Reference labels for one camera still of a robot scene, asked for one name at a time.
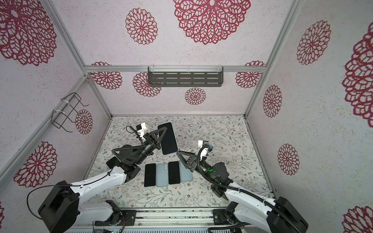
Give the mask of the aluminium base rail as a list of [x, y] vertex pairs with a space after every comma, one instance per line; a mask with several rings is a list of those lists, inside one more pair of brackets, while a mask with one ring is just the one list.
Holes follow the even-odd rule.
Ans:
[[[122, 208], [121, 210], [136, 210], [136, 220], [134, 226], [212, 226], [213, 209], [226, 209], [234, 214], [237, 222], [246, 222], [255, 227], [267, 227], [268, 214], [274, 210], [274, 207], [265, 205], [264, 203], [255, 204], [253, 208], [246, 207], [242, 204], [231, 203], [228, 207], [190, 207], [190, 208]], [[95, 221], [99, 220], [93, 214], [88, 215], [88, 220], [81, 223], [75, 223], [73, 227], [84, 226], [90, 224], [94, 226]]]

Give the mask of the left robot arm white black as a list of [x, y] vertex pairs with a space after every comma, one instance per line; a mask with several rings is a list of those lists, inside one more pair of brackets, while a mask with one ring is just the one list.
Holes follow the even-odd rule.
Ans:
[[73, 225], [87, 222], [104, 222], [119, 225], [123, 219], [121, 209], [113, 200], [99, 204], [86, 204], [93, 196], [120, 186], [134, 179], [140, 171], [139, 165], [155, 149], [160, 149], [167, 127], [162, 127], [144, 135], [140, 146], [123, 146], [113, 149], [120, 153], [109, 161], [109, 171], [90, 179], [74, 183], [61, 181], [52, 187], [51, 192], [41, 204], [38, 213], [51, 233], [64, 233]]

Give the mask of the light blue phone case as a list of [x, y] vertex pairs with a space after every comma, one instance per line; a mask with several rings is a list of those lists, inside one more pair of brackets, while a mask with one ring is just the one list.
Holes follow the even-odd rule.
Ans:
[[189, 169], [185, 168], [185, 166], [183, 165], [181, 161], [179, 161], [179, 167], [180, 167], [180, 181], [182, 183], [191, 182], [193, 180], [192, 172]]
[[159, 163], [156, 164], [156, 186], [166, 187], [169, 185], [169, 173], [168, 164]]

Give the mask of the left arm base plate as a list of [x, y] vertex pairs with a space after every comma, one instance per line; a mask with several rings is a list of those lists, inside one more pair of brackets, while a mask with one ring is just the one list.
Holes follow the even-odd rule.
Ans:
[[121, 210], [121, 214], [114, 212], [106, 221], [95, 221], [94, 226], [134, 226], [136, 220], [136, 210]]

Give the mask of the black phone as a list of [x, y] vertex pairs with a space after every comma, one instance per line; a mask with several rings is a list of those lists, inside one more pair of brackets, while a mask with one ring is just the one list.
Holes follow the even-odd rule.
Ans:
[[106, 165], [107, 165], [110, 169], [112, 169], [112, 168], [115, 167], [115, 166], [118, 166], [119, 164], [120, 164], [120, 161], [118, 160], [117, 157], [112, 157], [110, 160], [108, 160], [108, 161], [106, 162]]
[[179, 184], [180, 178], [180, 165], [178, 161], [168, 163], [168, 180], [169, 184]]
[[160, 124], [157, 126], [158, 129], [166, 127], [166, 133], [161, 141], [161, 149], [163, 155], [172, 154], [178, 151], [178, 145], [171, 122]]
[[145, 166], [144, 186], [156, 186], [156, 164], [147, 164]]

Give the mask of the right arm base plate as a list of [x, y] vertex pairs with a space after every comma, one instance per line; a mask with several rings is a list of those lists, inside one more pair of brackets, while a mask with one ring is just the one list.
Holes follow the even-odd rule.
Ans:
[[233, 225], [237, 223], [234, 214], [226, 209], [213, 209], [214, 225]]

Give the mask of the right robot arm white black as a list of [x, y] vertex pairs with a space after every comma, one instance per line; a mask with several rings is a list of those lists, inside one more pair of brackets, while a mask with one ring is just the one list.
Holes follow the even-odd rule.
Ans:
[[186, 169], [202, 175], [211, 183], [216, 196], [229, 201], [224, 213], [228, 222], [238, 227], [250, 224], [267, 233], [305, 233], [308, 230], [309, 224], [290, 201], [283, 197], [266, 198], [243, 188], [230, 179], [224, 162], [208, 164], [208, 154], [208, 148], [202, 148], [198, 154], [177, 152]]

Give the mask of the dark metal wall shelf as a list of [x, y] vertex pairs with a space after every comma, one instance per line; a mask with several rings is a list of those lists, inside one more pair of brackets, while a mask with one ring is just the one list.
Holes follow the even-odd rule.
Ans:
[[221, 87], [223, 67], [213, 68], [156, 68], [148, 67], [151, 87]]

